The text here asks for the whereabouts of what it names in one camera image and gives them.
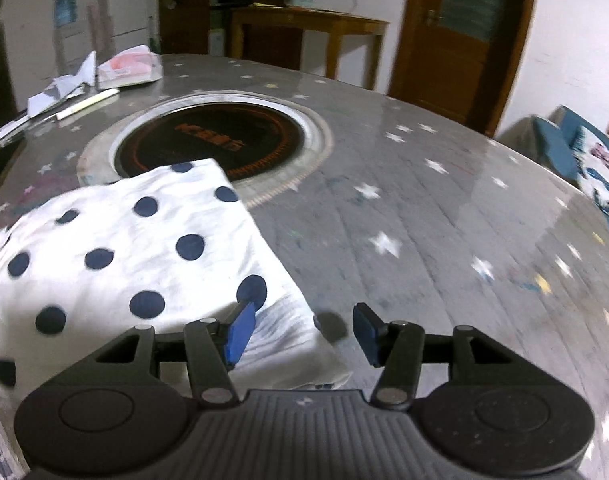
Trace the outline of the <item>white stick on table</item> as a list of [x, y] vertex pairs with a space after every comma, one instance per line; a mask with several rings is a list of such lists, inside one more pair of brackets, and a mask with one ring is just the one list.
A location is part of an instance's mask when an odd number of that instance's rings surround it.
[[112, 99], [114, 96], [118, 96], [120, 90], [117, 88], [107, 89], [104, 91], [100, 91], [94, 96], [90, 96], [83, 101], [77, 102], [77, 104], [73, 104], [70, 107], [67, 107], [65, 110], [58, 112], [55, 114], [55, 119], [58, 122], [62, 122], [63, 120], [77, 115], [88, 108], [95, 106], [96, 104], [103, 103], [106, 100]]

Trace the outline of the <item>white polka dot garment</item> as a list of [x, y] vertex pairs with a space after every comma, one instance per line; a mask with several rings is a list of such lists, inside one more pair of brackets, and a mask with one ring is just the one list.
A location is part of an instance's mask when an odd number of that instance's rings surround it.
[[349, 370], [213, 160], [59, 195], [0, 229], [0, 394], [22, 399], [126, 330], [178, 332], [252, 301], [240, 391]]

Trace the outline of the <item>round induction cooktop in table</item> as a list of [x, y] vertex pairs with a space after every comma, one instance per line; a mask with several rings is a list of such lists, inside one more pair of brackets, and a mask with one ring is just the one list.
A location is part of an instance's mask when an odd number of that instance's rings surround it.
[[333, 153], [333, 131], [298, 103], [245, 91], [164, 100], [88, 142], [80, 185], [108, 184], [160, 166], [213, 159], [249, 208], [294, 190]]

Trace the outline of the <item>water dispenser with blue bottle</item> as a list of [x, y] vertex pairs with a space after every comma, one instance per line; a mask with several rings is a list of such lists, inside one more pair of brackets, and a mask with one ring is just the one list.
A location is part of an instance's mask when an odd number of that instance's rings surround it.
[[54, 0], [54, 49], [60, 76], [77, 73], [91, 52], [88, 22], [78, 0]]

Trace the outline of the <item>brown wooden door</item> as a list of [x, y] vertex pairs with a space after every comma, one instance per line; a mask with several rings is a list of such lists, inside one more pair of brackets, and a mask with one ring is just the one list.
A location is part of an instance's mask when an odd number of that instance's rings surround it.
[[494, 136], [535, 0], [406, 0], [389, 96]]

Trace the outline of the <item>crumpled white paper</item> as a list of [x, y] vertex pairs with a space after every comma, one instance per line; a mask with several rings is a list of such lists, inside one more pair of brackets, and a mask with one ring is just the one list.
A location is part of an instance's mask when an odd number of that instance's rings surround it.
[[96, 72], [96, 52], [92, 51], [84, 58], [77, 73], [73, 75], [59, 76], [46, 87], [42, 92], [35, 96], [30, 96], [27, 105], [27, 115], [29, 118], [35, 118], [46, 112], [53, 106], [62, 102], [82, 84], [88, 87], [93, 87], [95, 84]]

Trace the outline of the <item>white refrigerator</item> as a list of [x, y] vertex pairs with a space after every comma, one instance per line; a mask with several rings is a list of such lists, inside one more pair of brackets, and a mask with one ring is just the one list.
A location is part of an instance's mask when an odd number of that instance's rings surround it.
[[148, 0], [107, 0], [107, 16], [114, 52], [148, 46], [152, 30]]

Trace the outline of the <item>black phone on table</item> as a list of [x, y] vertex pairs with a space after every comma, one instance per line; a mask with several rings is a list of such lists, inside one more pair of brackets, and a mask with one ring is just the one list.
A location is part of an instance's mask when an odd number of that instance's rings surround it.
[[24, 136], [18, 136], [13, 142], [9, 142], [0, 148], [0, 188], [2, 187], [10, 168], [24, 150], [27, 140]]

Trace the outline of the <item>blue sofa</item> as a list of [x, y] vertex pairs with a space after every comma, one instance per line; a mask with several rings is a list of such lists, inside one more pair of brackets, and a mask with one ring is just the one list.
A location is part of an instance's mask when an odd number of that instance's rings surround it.
[[501, 142], [578, 188], [609, 226], [609, 136], [566, 106], [550, 118], [531, 116]]

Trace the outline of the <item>butterfly print pillow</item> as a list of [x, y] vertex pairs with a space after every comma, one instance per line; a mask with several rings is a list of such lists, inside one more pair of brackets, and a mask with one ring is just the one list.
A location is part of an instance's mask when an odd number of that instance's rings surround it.
[[609, 148], [595, 133], [580, 126], [572, 151], [581, 191], [609, 217]]

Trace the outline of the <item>pink white tissue pack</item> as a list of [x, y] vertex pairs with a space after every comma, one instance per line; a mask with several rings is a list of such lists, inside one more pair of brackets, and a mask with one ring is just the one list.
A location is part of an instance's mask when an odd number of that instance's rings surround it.
[[149, 84], [162, 77], [160, 55], [144, 44], [126, 49], [97, 67], [99, 90]]

